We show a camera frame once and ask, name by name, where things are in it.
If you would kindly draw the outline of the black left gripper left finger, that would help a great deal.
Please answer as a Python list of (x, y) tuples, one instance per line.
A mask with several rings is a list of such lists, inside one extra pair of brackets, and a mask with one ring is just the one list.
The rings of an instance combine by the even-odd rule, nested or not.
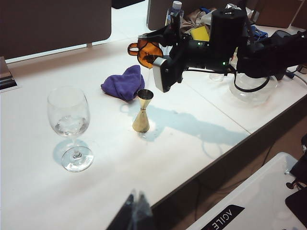
[(116, 214), (112, 222), (113, 230), (128, 230), (130, 228), (130, 222), (132, 218), (132, 211), (134, 208), (134, 202), (136, 198), (136, 190), (133, 189), (128, 195), (128, 198), (125, 200), (121, 206), (119, 212)]

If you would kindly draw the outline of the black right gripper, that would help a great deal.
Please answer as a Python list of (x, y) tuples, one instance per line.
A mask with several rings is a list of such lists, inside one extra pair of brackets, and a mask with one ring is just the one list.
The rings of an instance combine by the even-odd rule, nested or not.
[(171, 13), (171, 23), (163, 28), (141, 34), (138, 39), (156, 42), (162, 46), (173, 46), (167, 59), (165, 67), (165, 80), (167, 83), (181, 83), (182, 73), (188, 68), (199, 68), (211, 70), (211, 58), (209, 57), (209, 43), (194, 40), (190, 35), (181, 38), (180, 14)]

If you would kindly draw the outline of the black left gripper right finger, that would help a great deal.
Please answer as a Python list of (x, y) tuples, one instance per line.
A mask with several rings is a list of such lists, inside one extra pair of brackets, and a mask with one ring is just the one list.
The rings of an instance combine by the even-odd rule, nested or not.
[(134, 211), (134, 229), (154, 229), (153, 213), (144, 192), (139, 193), (139, 198)]

